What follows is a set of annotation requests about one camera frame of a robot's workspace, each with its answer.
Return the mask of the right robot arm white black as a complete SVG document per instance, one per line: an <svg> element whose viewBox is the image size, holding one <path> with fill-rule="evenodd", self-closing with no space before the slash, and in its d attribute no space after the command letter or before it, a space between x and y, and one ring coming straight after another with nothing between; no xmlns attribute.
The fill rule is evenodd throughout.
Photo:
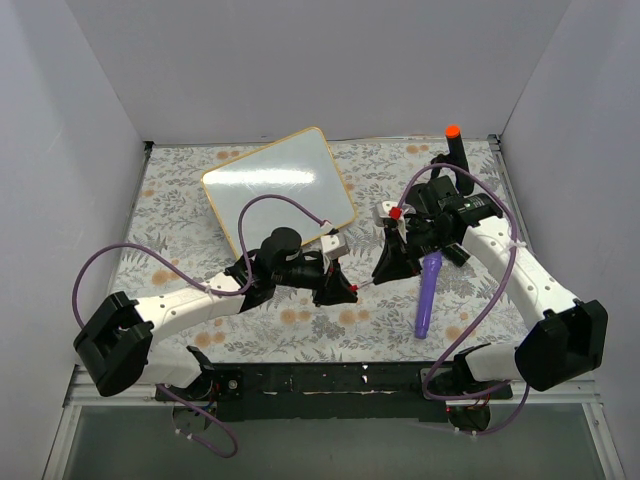
<svg viewBox="0 0 640 480"><path fill-rule="evenodd" d="M506 283L502 291L528 330L518 344L485 343L460 351L448 370L427 376L426 397L471 398L513 380L546 391L601 366L608 323L604 306L580 300L518 245L496 200L486 193L460 193L448 177L413 186L407 200L404 206L384 201L375 207L384 247L374 284L417 276L425 270L424 258L452 249L454 263L473 257Z"/></svg>

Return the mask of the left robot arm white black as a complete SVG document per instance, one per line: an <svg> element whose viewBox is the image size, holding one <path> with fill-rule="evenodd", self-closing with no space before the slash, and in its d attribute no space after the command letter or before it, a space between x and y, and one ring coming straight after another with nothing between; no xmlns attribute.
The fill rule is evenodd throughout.
<svg viewBox="0 0 640 480"><path fill-rule="evenodd" d="M164 340L254 309L271 300L279 286L310 291L317 306L354 303L356 289L339 263L348 251L336 229L321 236L319 249L302 251L300 235L279 227L248 259L197 287L138 299L123 292L109 295L82 327L74 349L103 397L136 384L160 384L203 399L212 390L213 364L196 347L179 351L164 346Z"/></svg>

